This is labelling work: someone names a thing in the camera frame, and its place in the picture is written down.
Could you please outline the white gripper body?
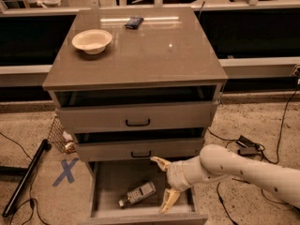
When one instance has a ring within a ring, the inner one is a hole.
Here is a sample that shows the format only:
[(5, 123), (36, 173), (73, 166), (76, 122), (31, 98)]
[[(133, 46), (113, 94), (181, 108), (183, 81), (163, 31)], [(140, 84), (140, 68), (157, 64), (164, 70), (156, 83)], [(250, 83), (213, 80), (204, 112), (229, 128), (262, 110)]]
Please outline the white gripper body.
[(198, 157), (172, 162), (168, 166), (167, 180), (171, 188), (185, 191), (203, 180), (202, 166)]

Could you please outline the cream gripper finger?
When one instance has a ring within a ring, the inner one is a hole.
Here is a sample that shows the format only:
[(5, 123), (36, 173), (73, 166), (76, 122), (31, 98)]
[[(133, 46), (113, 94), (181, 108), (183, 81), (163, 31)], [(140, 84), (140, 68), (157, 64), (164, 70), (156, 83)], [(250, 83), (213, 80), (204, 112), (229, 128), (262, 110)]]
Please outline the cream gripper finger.
[(165, 214), (174, 206), (181, 192), (175, 188), (166, 188), (163, 195), (163, 202), (160, 206), (159, 213)]
[(168, 171), (169, 167), (172, 164), (169, 160), (166, 160), (161, 157), (150, 157), (150, 160), (156, 162), (159, 168), (164, 172)]

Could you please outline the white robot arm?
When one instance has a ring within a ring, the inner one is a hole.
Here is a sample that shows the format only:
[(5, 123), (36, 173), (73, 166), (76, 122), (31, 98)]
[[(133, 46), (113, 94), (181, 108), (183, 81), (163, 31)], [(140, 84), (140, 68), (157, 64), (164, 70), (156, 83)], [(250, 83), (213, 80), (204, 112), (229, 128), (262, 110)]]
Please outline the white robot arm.
[(198, 156), (187, 160), (170, 162), (161, 157), (151, 157), (151, 160), (166, 173), (170, 185), (164, 192), (161, 214), (170, 211), (183, 191), (229, 175), (240, 177), (300, 208), (300, 171), (296, 169), (241, 157), (216, 144), (205, 145)]

